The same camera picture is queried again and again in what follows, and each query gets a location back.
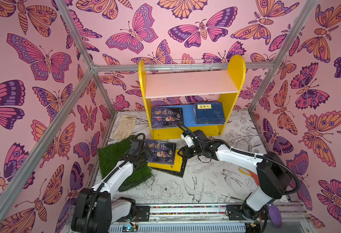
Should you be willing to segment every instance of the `bookshelf shelf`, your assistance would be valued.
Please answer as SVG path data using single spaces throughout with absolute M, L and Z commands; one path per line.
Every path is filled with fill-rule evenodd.
M 195 96 L 205 94 L 220 94 L 218 101 L 223 105 L 225 124 L 204 125 L 192 122 L 192 115 L 185 119 L 185 125 L 192 131 L 202 130 L 206 136 L 219 136 L 223 134 L 230 114 L 238 99 L 245 81 L 245 62 L 242 56 L 235 55 L 231 58 L 227 70 L 185 72 L 147 75 L 143 60 L 139 62 L 139 77 L 142 97 L 146 109 L 148 123 L 154 140 L 181 138 L 182 130 L 179 128 L 152 129 L 151 127 L 151 98 L 165 98 L 176 96 Z M 181 105 L 186 112 L 191 111 L 193 105 Z

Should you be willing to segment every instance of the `blue shelf board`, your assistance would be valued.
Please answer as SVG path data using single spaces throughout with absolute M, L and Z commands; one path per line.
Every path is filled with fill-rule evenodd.
M 201 126 L 211 126 L 211 125 L 224 125 L 224 124 L 196 124 L 194 105 L 184 104 L 184 105 L 171 105 L 171 106 L 157 106 L 163 108 L 182 108 L 183 111 L 183 121 L 184 125 L 187 127 L 201 127 Z

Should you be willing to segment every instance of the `beige glove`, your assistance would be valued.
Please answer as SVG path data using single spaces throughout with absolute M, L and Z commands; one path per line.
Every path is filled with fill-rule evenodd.
M 133 132 L 136 120 L 136 116 L 122 114 L 119 124 L 113 133 L 113 139 L 119 140 L 129 137 Z

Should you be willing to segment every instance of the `robotic arm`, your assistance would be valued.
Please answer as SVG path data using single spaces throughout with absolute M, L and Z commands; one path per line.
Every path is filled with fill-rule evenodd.
M 264 155 L 238 150 L 223 140 L 209 140 L 200 130 L 192 132 L 182 124 L 178 127 L 183 130 L 181 137 L 187 144 L 179 151 L 182 152 L 181 156 L 187 158 L 205 156 L 227 161 L 258 175 L 260 186 L 245 199 L 238 210 L 233 210 L 229 214 L 240 214 L 247 220 L 254 220 L 266 204 L 299 190 L 298 178 L 283 164 L 277 154 L 269 152 Z M 139 135 L 143 136 L 142 140 L 137 139 Z M 124 180 L 151 158 L 152 153 L 145 146 L 144 139 L 143 133 L 138 134 L 131 140 L 130 150 L 105 179 L 92 189 L 84 188 L 80 191 L 71 223 L 72 230 L 81 233 L 106 233 L 112 222 L 121 217 L 130 220 L 136 216 L 135 200 L 119 198 L 117 202 L 111 204 L 111 194 L 113 195 Z M 296 189 L 285 191 L 292 179 L 296 183 Z

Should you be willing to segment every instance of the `purple object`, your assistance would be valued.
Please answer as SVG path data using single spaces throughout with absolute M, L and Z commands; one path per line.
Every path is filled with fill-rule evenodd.
M 274 204 L 269 205 L 269 215 L 274 226 L 277 229 L 280 229 L 282 226 L 282 215 L 280 214 L 280 210 Z

